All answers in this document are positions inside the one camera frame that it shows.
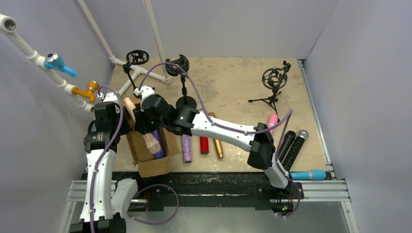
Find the cream peach plastic microphone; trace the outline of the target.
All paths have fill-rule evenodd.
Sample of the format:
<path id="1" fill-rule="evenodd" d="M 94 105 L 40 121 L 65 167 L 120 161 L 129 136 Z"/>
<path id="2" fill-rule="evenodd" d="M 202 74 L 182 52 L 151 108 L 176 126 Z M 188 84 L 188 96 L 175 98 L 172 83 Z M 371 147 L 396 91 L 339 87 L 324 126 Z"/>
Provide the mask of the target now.
<path id="1" fill-rule="evenodd" d="M 133 112 L 133 110 L 136 108 L 135 104 L 132 102 L 130 98 L 124 98 L 123 103 L 128 113 L 130 114 L 132 120 L 134 121 L 134 123 L 136 123 L 137 122 L 136 117 Z M 142 137 L 150 153 L 155 154 L 156 152 L 160 150 L 159 143 L 157 142 L 157 140 L 154 138 L 154 136 L 151 133 L 143 134 Z"/>

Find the plain black microphone orange end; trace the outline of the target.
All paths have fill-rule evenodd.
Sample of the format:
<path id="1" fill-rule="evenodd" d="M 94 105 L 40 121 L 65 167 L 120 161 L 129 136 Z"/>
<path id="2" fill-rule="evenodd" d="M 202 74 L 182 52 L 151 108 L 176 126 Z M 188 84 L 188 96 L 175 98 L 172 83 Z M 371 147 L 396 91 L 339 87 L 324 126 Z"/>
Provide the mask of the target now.
<path id="1" fill-rule="evenodd" d="M 280 162 L 283 162 L 286 156 L 286 153 L 288 152 L 295 138 L 296 138 L 296 133 L 294 131 L 288 131 L 284 135 L 284 139 L 283 139 L 281 146 L 279 147 L 279 153 L 278 153 L 278 159 Z"/>

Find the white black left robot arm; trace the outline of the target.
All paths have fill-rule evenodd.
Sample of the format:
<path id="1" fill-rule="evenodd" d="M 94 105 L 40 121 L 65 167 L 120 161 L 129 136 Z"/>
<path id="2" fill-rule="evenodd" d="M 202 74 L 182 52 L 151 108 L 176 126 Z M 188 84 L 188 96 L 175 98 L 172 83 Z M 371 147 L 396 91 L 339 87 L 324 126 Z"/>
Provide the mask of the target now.
<path id="1" fill-rule="evenodd" d="M 86 195 L 79 223 L 71 224 L 70 233 L 124 233 L 125 217 L 137 192 L 134 179 L 112 182 L 113 163 L 121 135 L 131 128 L 120 105 L 98 103 L 95 120 L 84 138 L 87 159 Z"/>

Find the purple glitter microphone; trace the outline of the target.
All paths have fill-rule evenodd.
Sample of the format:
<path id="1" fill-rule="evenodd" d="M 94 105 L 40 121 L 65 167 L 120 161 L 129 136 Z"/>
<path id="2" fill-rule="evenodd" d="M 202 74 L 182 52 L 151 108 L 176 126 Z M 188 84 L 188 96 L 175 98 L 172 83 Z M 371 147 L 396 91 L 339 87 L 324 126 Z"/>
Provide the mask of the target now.
<path id="1" fill-rule="evenodd" d="M 182 150 L 184 163 L 192 162 L 191 137 L 188 135 L 182 136 Z"/>

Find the gold metallic microphone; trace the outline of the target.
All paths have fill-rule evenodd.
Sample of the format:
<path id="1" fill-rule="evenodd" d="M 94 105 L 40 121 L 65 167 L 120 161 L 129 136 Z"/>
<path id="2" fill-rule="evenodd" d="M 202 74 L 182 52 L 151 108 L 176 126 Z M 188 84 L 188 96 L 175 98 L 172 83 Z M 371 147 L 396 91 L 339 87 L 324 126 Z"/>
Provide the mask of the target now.
<path id="1" fill-rule="evenodd" d="M 223 153 L 223 146 L 220 140 L 218 139 L 213 139 L 214 142 L 214 146 L 215 146 L 215 150 L 216 150 L 216 154 L 219 160 L 224 158 L 224 153 Z"/>

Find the black glitter microphone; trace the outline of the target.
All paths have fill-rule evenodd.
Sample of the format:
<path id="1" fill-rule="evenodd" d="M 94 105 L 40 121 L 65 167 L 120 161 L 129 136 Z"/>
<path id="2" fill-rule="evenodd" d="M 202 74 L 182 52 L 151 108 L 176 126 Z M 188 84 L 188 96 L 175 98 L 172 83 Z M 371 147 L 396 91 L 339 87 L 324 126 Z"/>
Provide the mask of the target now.
<path id="1" fill-rule="evenodd" d="M 304 142 L 308 139 L 309 133 L 306 130 L 300 130 L 297 133 L 297 136 L 289 149 L 284 161 L 282 162 L 282 166 L 286 171 L 290 171 L 293 163 L 295 162 Z"/>

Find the red glitter microphone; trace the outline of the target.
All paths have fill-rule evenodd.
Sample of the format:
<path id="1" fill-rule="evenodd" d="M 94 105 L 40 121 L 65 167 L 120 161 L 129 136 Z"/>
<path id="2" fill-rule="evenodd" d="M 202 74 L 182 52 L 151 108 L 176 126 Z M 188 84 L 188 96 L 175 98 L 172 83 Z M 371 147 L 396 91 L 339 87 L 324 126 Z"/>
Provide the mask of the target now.
<path id="1" fill-rule="evenodd" d="M 200 153 L 201 154 L 208 154 L 209 153 L 209 142 L 208 138 L 201 136 L 199 137 L 199 142 L 200 142 Z"/>

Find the brown cardboard box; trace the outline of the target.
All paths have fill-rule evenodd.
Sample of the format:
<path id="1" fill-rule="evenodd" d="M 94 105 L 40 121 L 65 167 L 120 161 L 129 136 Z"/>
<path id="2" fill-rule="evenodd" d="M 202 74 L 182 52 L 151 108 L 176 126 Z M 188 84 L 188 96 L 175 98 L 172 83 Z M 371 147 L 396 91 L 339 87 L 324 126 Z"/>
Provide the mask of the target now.
<path id="1" fill-rule="evenodd" d="M 175 135 L 165 129 L 159 130 L 165 152 L 165 157 L 162 159 L 154 158 L 154 155 L 147 149 L 145 141 L 139 132 L 132 130 L 126 135 L 133 160 L 138 166 L 140 176 L 143 178 L 169 173 L 170 158 L 179 153 Z"/>

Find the round base shock mount stand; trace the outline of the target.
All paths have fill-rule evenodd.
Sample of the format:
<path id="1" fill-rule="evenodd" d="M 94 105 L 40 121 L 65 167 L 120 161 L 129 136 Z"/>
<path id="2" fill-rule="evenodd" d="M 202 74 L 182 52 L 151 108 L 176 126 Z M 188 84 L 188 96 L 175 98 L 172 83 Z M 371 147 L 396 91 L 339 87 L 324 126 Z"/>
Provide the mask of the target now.
<path id="1" fill-rule="evenodd" d="M 189 60 L 186 56 L 180 54 L 178 59 L 171 60 L 170 58 L 166 59 L 165 62 L 176 64 L 181 67 L 185 72 L 189 70 Z M 182 84 L 182 97 L 176 101 L 176 108 L 182 108 L 183 106 L 197 108 L 196 100 L 188 96 L 187 88 L 185 85 L 187 75 L 185 75 L 178 67 L 172 65 L 165 65 L 166 72 L 173 77 L 180 76 Z"/>

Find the blue glitter microphone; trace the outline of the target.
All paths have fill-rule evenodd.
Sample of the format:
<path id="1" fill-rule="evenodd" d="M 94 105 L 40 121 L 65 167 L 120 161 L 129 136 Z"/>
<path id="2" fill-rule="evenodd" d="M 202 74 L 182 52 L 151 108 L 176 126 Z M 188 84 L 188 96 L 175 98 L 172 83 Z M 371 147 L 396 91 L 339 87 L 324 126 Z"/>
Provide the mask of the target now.
<path id="1" fill-rule="evenodd" d="M 327 174 L 323 170 L 309 170 L 289 173 L 289 179 L 294 181 L 321 181 L 326 178 Z"/>

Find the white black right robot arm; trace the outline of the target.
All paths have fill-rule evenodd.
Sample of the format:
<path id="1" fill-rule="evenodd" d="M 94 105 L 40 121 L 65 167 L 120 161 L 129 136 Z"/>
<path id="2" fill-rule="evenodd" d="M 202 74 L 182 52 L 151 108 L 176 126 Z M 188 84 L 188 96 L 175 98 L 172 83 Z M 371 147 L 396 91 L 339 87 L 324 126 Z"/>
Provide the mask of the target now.
<path id="1" fill-rule="evenodd" d="M 163 97 L 153 94 L 133 109 L 135 131 L 140 134 L 165 129 L 174 135 L 208 137 L 234 145 L 249 153 L 247 164 L 260 169 L 274 188 L 285 189 L 289 174 L 276 158 L 274 139 L 268 126 L 239 125 L 213 118 L 204 111 L 184 105 L 175 108 Z"/>

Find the violet plastic microphone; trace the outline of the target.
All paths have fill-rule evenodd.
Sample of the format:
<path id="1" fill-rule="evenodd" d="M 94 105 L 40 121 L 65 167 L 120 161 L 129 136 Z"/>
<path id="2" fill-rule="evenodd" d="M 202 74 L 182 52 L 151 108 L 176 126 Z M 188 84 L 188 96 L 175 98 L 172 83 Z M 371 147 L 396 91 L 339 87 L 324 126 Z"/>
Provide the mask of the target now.
<path id="1" fill-rule="evenodd" d="M 165 157 L 165 152 L 164 152 L 164 147 L 162 145 L 162 140 L 161 140 L 161 137 L 160 137 L 160 130 L 156 129 L 155 131 L 152 132 L 152 135 L 157 140 L 157 142 L 159 143 L 159 146 L 160 146 L 160 150 L 154 154 L 154 158 L 155 159 L 162 159 L 162 158 Z"/>

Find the pink glitter microphone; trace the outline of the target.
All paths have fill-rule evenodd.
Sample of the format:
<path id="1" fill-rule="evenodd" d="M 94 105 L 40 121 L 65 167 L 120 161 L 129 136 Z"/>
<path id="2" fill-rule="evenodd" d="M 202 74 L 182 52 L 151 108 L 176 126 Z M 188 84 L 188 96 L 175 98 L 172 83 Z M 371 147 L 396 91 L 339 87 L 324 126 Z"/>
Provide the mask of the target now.
<path id="1" fill-rule="evenodd" d="M 268 128 L 273 127 L 278 123 L 278 115 L 277 114 L 271 114 L 267 120 L 267 126 Z"/>

